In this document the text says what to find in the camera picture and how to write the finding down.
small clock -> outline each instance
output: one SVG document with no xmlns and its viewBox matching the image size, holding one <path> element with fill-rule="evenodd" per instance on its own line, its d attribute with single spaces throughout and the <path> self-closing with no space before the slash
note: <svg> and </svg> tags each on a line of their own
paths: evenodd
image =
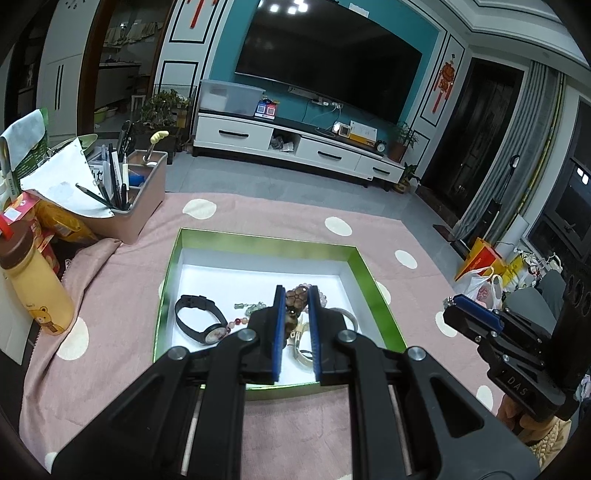
<svg viewBox="0 0 591 480">
<path fill-rule="evenodd" d="M 386 142 L 384 140 L 378 140 L 375 143 L 375 149 L 380 153 L 384 153 L 386 151 Z"/>
</svg>

pink blanket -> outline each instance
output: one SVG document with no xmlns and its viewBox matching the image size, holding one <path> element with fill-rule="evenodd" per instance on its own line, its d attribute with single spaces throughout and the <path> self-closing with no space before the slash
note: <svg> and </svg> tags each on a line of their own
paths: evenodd
<svg viewBox="0 0 591 480">
<path fill-rule="evenodd" d="M 190 202 L 197 198 L 204 200 Z M 158 287 L 181 227 L 356 245 L 391 297 L 407 344 L 425 347 L 489 407 L 491 392 L 500 403 L 474 345 L 438 326 L 452 288 L 401 222 L 231 194 L 167 194 L 134 245 L 102 240 L 79 253 L 64 276 L 77 320 L 67 335 L 38 338 L 21 413 L 21 437 L 48 469 L 151 364 Z M 350 472 L 346 390 L 247 403 L 243 479 L 326 480 Z"/>
</svg>

drawer handle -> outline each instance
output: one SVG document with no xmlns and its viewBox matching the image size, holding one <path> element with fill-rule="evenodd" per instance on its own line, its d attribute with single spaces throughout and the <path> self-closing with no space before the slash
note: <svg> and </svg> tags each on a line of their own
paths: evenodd
<svg viewBox="0 0 591 480">
<path fill-rule="evenodd" d="M 331 155 L 330 153 L 324 153 L 318 150 L 318 155 L 322 155 L 323 157 L 332 158 L 333 160 L 342 160 L 343 157 L 337 157 L 336 155 Z"/>
<path fill-rule="evenodd" d="M 237 134 L 236 132 L 227 132 L 225 130 L 218 130 L 221 135 L 230 135 L 231 137 L 247 138 L 248 134 Z"/>
<path fill-rule="evenodd" d="M 380 173 L 383 173 L 384 175 L 390 175 L 389 171 L 385 171 L 385 170 L 380 170 L 379 168 L 376 167 L 372 167 L 375 171 L 378 171 Z"/>
</svg>

orange bag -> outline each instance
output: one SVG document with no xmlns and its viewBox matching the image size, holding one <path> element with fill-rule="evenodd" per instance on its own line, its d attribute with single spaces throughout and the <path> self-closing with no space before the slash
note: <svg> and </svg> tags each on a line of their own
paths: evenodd
<svg viewBox="0 0 591 480">
<path fill-rule="evenodd" d="M 495 274 L 502 275 L 507 269 L 507 264 L 501 256 L 495 252 L 495 249 L 492 248 L 490 243 L 484 241 L 482 238 L 477 238 L 472 250 L 470 250 L 470 255 L 468 255 L 468 258 L 460 267 L 455 280 L 457 281 L 457 279 L 466 272 L 483 267 L 492 267 Z M 481 275 L 490 274 L 490 269 L 481 273 Z"/>
</svg>

white drawer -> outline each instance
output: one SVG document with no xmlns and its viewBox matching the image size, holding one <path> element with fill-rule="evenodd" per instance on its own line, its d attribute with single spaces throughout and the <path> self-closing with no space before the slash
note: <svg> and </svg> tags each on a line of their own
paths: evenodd
<svg viewBox="0 0 591 480">
<path fill-rule="evenodd" d="M 234 145 L 267 151 L 272 127 L 247 124 L 223 118 L 199 117 L 195 139 L 201 142 Z"/>
<path fill-rule="evenodd" d="M 390 163 L 361 156 L 355 171 L 363 173 L 368 177 L 377 177 L 391 181 L 392 183 L 398 183 L 404 169 Z"/>
<path fill-rule="evenodd" d="M 302 138 L 295 152 L 297 157 L 323 163 L 329 167 L 339 167 L 345 170 L 355 170 L 359 163 L 360 154 L 333 147 L 321 142 Z"/>
</svg>

